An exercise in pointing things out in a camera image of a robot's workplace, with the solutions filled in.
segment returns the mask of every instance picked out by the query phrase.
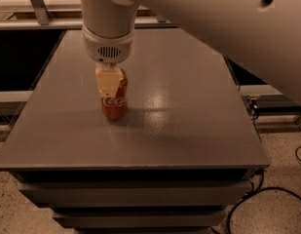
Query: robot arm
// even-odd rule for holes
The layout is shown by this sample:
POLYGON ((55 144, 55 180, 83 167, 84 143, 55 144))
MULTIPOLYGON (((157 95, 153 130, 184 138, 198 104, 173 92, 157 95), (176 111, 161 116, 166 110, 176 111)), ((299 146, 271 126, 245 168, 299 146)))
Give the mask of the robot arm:
POLYGON ((88 55, 96 62, 119 63, 131 52, 135 12, 128 0, 81 0, 88 55))
POLYGON ((126 49, 122 58, 102 58, 105 62, 128 56, 134 11, 141 4, 301 105, 301 0, 81 1, 87 48, 96 61, 101 61, 97 53, 103 46, 126 49), (87 40, 87 29, 93 38, 102 39, 101 45, 87 40))

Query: black cable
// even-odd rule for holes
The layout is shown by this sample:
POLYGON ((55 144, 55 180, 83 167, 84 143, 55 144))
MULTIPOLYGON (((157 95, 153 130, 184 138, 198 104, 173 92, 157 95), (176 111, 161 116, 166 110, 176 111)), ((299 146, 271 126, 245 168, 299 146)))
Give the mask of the black cable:
POLYGON ((256 98, 251 98, 248 102, 248 106, 251 110, 252 115, 254 116, 254 119, 257 120, 259 118, 259 107, 257 105, 256 98))
POLYGON ((278 191, 286 192, 286 193, 288 193, 288 194, 294 196, 295 198, 297 198, 297 199, 299 199, 299 200, 301 201, 301 196, 297 195, 295 192, 292 192, 292 191, 290 191, 290 190, 287 190, 287 189, 281 188, 281 187, 277 187, 277 186, 275 186, 275 187, 267 187, 267 188, 263 188, 263 189, 256 190, 252 195, 247 196, 247 197, 245 196, 245 197, 244 197, 240 202, 238 202, 238 204, 235 205, 235 206, 233 207, 233 209, 228 213, 228 215, 227 215, 227 233, 228 233, 228 234, 231 234, 230 221, 231 221, 231 217, 232 217, 234 211, 237 209, 237 207, 238 207, 239 205, 241 205, 242 203, 244 203, 245 201, 247 201, 248 199, 250 199, 250 198, 252 198, 252 197, 254 197, 254 196, 256 196, 256 195, 258 195, 258 194, 260 194, 260 193, 262 193, 262 192, 264 192, 264 191, 270 191, 270 190, 278 190, 278 191))
POLYGON ((298 155, 298 150, 300 150, 300 149, 301 149, 301 146, 299 146, 295 149, 295 156, 296 156, 297 160, 301 163, 301 158, 298 155))
POLYGON ((255 131, 257 132, 257 135, 258 135, 258 137, 259 137, 259 140, 261 141, 261 137, 260 137, 260 134, 259 134, 257 125, 256 125, 256 120, 258 119, 258 117, 256 118, 256 116, 255 116, 254 113, 252 113, 252 116, 253 116, 252 121, 253 121, 254 129, 255 129, 255 131))
POLYGON ((211 227, 210 230, 211 230, 214 234, 220 234, 220 232, 216 231, 213 227, 211 227))
POLYGON ((255 190, 255 185, 250 181, 250 191, 253 192, 255 190))
POLYGON ((12 19, 14 15, 15 15, 15 14, 12 13, 12 14, 11 14, 8 18, 6 18, 5 20, 10 20, 10 19, 12 19))
POLYGON ((263 185, 264 180, 265 180, 265 170, 264 169, 259 169, 257 171, 257 174, 260 175, 260 180, 259 180, 258 187, 254 190, 254 192, 259 191, 261 186, 263 185))

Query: table top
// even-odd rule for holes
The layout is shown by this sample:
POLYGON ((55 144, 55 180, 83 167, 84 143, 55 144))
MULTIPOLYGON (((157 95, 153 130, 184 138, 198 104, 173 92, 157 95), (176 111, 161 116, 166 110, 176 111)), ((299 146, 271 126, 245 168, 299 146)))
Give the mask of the table top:
POLYGON ((269 159, 224 59, 181 29, 138 29, 129 113, 101 113, 82 31, 67 31, 0 152, 0 170, 229 169, 269 159))

